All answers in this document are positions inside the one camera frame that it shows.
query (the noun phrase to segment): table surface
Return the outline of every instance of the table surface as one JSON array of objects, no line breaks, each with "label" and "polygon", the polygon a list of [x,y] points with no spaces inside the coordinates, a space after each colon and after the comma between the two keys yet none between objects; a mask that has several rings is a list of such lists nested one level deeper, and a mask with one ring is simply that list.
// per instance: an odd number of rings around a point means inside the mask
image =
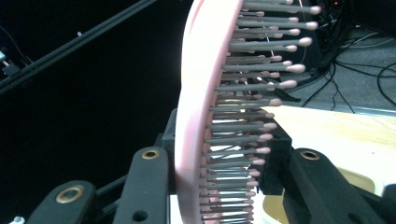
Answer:
[{"label": "table surface", "polygon": [[285,105],[265,109],[276,115],[294,148],[317,150],[376,184],[396,183],[396,118]]}]

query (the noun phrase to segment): pink hairbrush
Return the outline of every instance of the pink hairbrush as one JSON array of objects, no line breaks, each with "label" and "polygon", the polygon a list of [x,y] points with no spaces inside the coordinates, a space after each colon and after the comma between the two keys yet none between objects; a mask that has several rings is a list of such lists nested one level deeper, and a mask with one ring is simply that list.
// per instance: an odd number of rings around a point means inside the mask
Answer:
[{"label": "pink hairbrush", "polygon": [[[302,64],[281,62],[273,51],[293,52],[310,38],[278,40],[313,30],[315,22],[265,17],[265,11],[318,14],[319,7],[290,6],[292,0],[196,0],[183,40],[182,90],[177,109],[175,168],[183,223],[251,223],[250,199],[268,153],[261,142],[276,126],[260,118],[264,106],[281,105],[255,93],[292,88],[295,81],[264,81],[279,71],[301,73]],[[251,84],[250,79],[258,80]]]}]

